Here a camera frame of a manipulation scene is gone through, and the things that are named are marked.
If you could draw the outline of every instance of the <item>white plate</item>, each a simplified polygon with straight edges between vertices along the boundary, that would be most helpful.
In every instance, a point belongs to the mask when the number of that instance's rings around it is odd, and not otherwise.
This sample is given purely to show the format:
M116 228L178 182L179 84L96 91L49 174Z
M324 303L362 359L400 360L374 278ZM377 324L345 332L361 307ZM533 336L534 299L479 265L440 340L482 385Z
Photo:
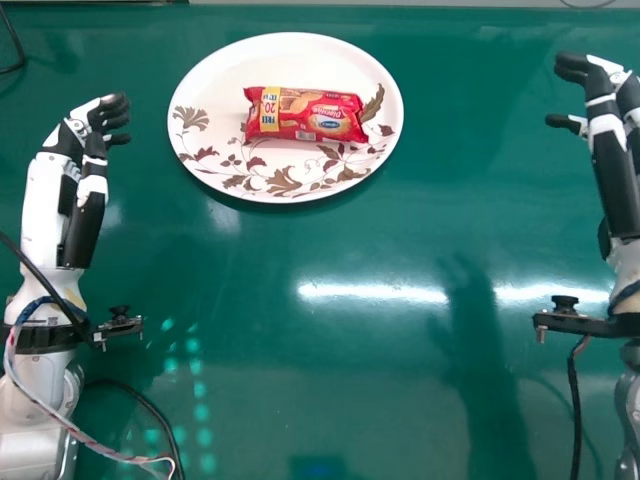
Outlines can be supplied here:
M282 86L356 93L369 144L244 139L251 104L243 88ZM323 35L274 33L242 40L198 63L169 106L171 145L184 166L221 192L295 203L346 190L396 146L404 107L395 81L371 55Z

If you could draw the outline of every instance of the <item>green tabletop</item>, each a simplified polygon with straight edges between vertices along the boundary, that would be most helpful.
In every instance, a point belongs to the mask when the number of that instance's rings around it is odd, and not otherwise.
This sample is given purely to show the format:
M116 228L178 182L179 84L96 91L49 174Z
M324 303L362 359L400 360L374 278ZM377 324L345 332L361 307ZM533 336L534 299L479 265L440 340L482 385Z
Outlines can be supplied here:
M583 113L559 49L640 66L640 12L413 8L12 6L29 64L0 77L0 225L19 237L26 168L70 107L123 90L133 142L81 288L94 321L129 303L142 342L82 350L88 376L143 391L175 427L187 478L533 480L568 477L565 360L535 343L553 293L604 314L613 274L586 146L544 126ZM203 187L175 158L167 108L204 56L308 31L375 56L405 101L384 167L315 204L262 206ZM0 46L2 58L10 52ZM20 285L9 253L0 292ZM580 357L582 480L622 446L615 341ZM126 451L166 449L118 392L76 420ZM83 449L79 479L149 478Z

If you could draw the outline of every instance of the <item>cable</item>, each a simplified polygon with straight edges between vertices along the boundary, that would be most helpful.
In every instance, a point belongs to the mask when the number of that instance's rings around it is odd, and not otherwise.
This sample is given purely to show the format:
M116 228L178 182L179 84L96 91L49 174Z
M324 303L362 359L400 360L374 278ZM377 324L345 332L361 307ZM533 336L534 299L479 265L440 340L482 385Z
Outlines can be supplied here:
M617 0L605 0L602 3L596 3L595 5L574 5L572 3L567 2L567 0L560 0L560 3L565 7L573 8L574 10L594 10L598 8L608 7L616 3Z
M7 337L7 342L5 344L4 358L3 358L3 366L5 369L6 375L13 382L13 384L18 388L18 390L20 390L24 395L27 396L27 398L31 401L31 403L36 405L43 412L45 412L50 418L52 418L54 421L59 423L62 426L62 428L64 428L68 432L69 435L71 435L73 438L78 440L80 443L87 446L87 448L93 450L94 452L104 457L110 458L112 460L116 460L122 463L137 465L143 468L144 470L146 470L147 472L151 473L156 479L171 480L174 472L176 471L176 460L174 460L172 457L167 455L157 455L155 457L125 455L112 448L102 445L97 440L90 437L89 435L84 433L82 430L80 430L68 418L64 417L57 410L55 410L50 405L45 403L42 399L38 397L38 395L33 393L31 389L29 389L21 381L21 379L19 378L15 370L16 346L18 344L18 338L20 336L20 331L22 330L22 326L26 323L29 317L35 312L35 310L40 305L44 303L51 303L51 302L55 303L63 311L63 313L67 315L67 317L73 324L74 328L78 330L78 333L82 334L83 337L87 337L87 339L88 339L88 334L85 333L85 330L83 330L81 321L78 320L78 318L72 312L71 308L69 308L69 306L60 297L60 295L58 295L58 292L56 292L55 288L53 288L51 283L49 283L47 278L42 274L42 272L38 269L38 267L36 267L31 262L31 260L29 260L29 258L24 254L24 252L22 252L13 243L13 241L11 241L11 239L2 231L0 231L0 241L2 241L2 243L4 243L13 252L13 254L20 259L20 261L27 267L27 269L33 274L33 276L36 279L38 279L38 281L41 283L43 288L51 295L51 297L40 297L30 302L24 308L24 310L20 313L20 315L18 315L18 318L15 321L15 324L11 327L11 330L9 331L9 335ZM159 415L159 412L157 411L157 409L153 407L153 405L148 400L142 397L142 395L138 394L136 399L145 400L146 402L143 403L145 408L147 409L152 408L154 411L154 414L157 413ZM168 426L168 422L166 421L166 419L164 419L164 417L156 416L156 418L163 419L163 422L161 422L163 424L163 428L165 428L165 425ZM151 468L151 466L149 466L151 464L159 463L159 462L169 463L170 468L169 468L168 474L166 475L161 474L160 472L154 470L153 468Z
M158 409L158 407L156 407L151 402L151 400L149 400L142 393L138 392L130 385L127 385L126 383L123 383L123 382L119 382L117 380L110 380L110 379L94 380L93 382L88 383L86 385L86 388L90 389L90 388L101 387L101 386L116 387L128 393L140 405L142 405L151 414L151 416L153 416L157 420L157 422L162 427L162 430L164 431L165 437L169 442L171 455L176 462L176 478L177 480L184 480L185 479L184 468L182 466L182 461L180 460L180 450L178 448L178 443L176 442L176 438L173 435L173 430L171 428L171 425L169 424L169 421Z
M582 450L582 409L580 407L580 392L578 390L578 375L576 373L575 359L587 348L590 335L582 337L571 349L567 358L567 377L571 390L571 403L573 405L573 455L571 456L571 480L578 480L580 471L580 453Z
M612 317L614 315L614 310L618 305L627 300L628 298L633 297L636 293L640 292L640 280L636 280L633 283L630 283L626 287L624 287L618 295L615 296L613 300L609 303L609 308L607 309L607 315Z
M93 346L91 337L89 336L87 329L83 326L82 320L78 319L78 317L71 311L71 308L69 308L67 303L60 297L58 292L56 292L55 288L53 288L53 285L51 285L49 280L47 280L47 277L42 274L38 267L36 267L33 262L29 260L29 257L27 257L24 252L20 250L20 248L15 243L13 243L13 241L2 231L0 231L0 241L4 243L16 257L18 257L20 262L22 262L22 264L27 267L27 270L31 272L31 274L47 291L47 293L51 295L54 303L60 308L60 310L62 310L62 313L66 315L66 317L71 322L71 325L73 325L73 328L78 333L78 335L80 335L82 340L87 344Z
M18 34L16 33L11 20L7 16L7 12L5 12L2 3L0 2L0 15L2 16L5 25L7 26L7 30L9 31L9 35L11 36L11 40L13 40L13 44L16 46L16 51L18 52L18 61L13 65L9 65L8 67L0 68L0 75L3 73L13 72L22 68L25 63L27 63L27 58L24 55L24 49L22 48L22 43L20 43L20 39L18 38Z

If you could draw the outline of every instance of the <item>metal mount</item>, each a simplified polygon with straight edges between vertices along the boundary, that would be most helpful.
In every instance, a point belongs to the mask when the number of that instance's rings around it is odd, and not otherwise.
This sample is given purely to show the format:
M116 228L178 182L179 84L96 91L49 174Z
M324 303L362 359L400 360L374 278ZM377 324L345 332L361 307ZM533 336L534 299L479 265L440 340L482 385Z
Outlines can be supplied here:
M578 313L575 309L579 303L577 297L554 295L551 301L555 303L553 310L541 310L533 316L533 327L539 343L544 343L549 330L600 338L640 337L639 313L623 313L603 319Z
M107 340L113 337L138 334L142 340L144 329L144 319L140 315L129 317L129 305L119 305L109 309L112 313L111 320L98 325L91 331L91 338L96 347L101 347L102 351L107 350Z

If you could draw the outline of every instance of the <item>biscuit packet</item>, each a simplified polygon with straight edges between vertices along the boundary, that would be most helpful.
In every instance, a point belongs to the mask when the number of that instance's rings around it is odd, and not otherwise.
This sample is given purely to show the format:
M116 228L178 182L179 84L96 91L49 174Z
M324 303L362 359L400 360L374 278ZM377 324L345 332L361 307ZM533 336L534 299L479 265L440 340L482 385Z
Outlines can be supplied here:
M353 93L284 87L249 87L252 103L247 118L247 140L274 137L312 142L367 143L359 115L362 100Z

